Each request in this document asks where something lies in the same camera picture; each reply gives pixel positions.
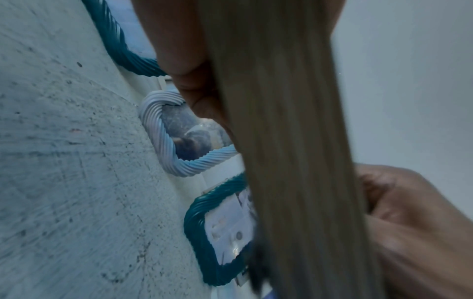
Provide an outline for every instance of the teal twisted rope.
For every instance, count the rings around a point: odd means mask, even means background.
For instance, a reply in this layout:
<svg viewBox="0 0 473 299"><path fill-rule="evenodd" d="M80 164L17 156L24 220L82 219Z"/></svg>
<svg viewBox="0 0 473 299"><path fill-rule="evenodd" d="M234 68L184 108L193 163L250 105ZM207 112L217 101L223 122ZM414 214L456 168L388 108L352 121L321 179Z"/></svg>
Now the teal twisted rope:
<svg viewBox="0 0 473 299"><path fill-rule="evenodd" d="M211 286L226 285L245 269L243 256L250 249L251 242L243 247L233 261L219 265L215 250L205 233L205 214L218 207L228 196L243 191L246 186L245 174L239 174L196 198L184 217L184 233L196 253L203 281Z"/></svg>
<svg viewBox="0 0 473 299"><path fill-rule="evenodd" d="M125 34L110 12L105 0L82 0L102 38L107 53L119 66L137 75L158 77L167 75L156 59L133 53L127 46Z"/></svg>

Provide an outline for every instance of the hand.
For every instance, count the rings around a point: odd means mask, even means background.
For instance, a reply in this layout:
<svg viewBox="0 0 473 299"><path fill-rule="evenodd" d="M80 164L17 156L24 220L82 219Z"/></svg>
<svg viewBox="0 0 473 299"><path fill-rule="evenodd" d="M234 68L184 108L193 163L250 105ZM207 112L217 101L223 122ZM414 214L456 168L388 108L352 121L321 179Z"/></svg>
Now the hand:
<svg viewBox="0 0 473 299"><path fill-rule="evenodd" d="M333 29L345 0L325 1ZM198 117L215 120L235 141L218 94L195 0L132 2L161 68L172 77L189 107Z"/></svg>
<svg viewBox="0 0 473 299"><path fill-rule="evenodd" d="M395 298L473 298L473 223L411 170L358 165L368 227Z"/></svg>

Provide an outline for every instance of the white rope border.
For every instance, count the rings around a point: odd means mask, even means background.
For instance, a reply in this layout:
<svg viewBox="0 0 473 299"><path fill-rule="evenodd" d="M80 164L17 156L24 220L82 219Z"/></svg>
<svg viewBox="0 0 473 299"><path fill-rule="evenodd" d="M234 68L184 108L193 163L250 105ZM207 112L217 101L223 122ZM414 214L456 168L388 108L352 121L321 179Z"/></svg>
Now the white rope border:
<svg viewBox="0 0 473 299"><path fill-rule="evenodd" d="M184 102L184 99L176 91L153 91L144 98L138 107L138 117L151 139L161 166L164 171L180 177L194 176L238 154L235 146L230 145L212 150L197 160L179 159L176 155L174 142L166 132L161 120L161 115L164 105L177 106Z"/></svg>

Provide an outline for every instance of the teal rope border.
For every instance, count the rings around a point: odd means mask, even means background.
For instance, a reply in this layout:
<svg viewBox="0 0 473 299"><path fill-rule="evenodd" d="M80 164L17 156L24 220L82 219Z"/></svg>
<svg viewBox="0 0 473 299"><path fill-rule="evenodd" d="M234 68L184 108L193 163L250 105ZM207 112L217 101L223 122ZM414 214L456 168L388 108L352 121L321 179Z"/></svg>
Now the teal rope border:
<svg viewBox="0 0 473 299"><path fill-rule="evenodd" d="M125 34L110 12L105 0L82 0L102 38L107 53L119 66L137 75L158 77L167 75L156 59L145 58L132 52L126 43Z"/></svg>
<svg viewBox="0 0 473 299"><path fill-rule="evenodd" d="M196 253L203 281L211 286L223 286L245 269L243 256L250 249L248 243L228 264L219 265L215 250L205 233L205 214L218 207L228 196L243 191L247 186L245 173L234 176L207 194L194 200L184 217L184 233Z"/></svg>

